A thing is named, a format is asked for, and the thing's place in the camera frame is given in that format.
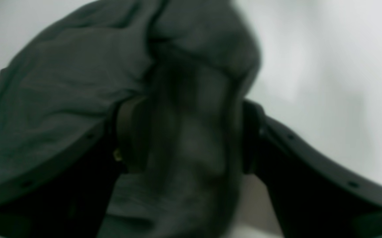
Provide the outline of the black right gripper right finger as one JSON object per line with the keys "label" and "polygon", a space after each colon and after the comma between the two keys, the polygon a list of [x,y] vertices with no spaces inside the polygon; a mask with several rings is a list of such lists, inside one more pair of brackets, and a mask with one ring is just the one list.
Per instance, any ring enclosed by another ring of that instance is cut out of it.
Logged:
{"label": "black right gripper right finger", "polygon": [[285,238],[382,238],[382,185],[243,102],[243,172],[267,187]]}

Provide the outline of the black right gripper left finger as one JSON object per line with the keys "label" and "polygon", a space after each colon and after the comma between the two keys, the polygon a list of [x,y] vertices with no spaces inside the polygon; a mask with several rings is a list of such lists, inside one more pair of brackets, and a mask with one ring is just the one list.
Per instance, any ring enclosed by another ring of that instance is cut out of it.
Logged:
{"label": "black right gripper left finger", "polygon": [[117,179],[147,160],[148,98],[117,102],[64,151],[0,184],[0,237],[97,237]]}

